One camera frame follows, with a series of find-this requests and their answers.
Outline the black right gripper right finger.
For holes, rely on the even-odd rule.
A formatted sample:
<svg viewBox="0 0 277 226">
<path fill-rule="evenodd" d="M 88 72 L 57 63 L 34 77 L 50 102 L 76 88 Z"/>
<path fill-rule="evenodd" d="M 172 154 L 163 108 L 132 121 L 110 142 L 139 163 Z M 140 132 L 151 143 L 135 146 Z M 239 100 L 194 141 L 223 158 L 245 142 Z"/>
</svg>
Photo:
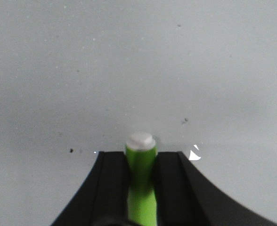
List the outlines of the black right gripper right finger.
<svg viewBox="0 0 277 226">
<path fill-rule="evenodd" d="M 160 226 L 275 226 L 221 191 L 183 152 L 160 152 L 154 165 Z"/>
</svg>

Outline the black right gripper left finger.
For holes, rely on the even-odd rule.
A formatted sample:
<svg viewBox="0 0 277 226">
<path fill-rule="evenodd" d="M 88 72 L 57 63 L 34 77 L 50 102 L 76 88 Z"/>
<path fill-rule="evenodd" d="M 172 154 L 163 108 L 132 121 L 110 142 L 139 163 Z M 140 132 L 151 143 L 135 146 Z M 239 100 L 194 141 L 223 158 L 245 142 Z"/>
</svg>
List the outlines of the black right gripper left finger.
<svg viewBox="0 0 277 226">
<path fill-rule="evenodd" d="M 130 170 L 123 152 L 100 152 L 54 226 L 129 226 Z"/>
</svg>

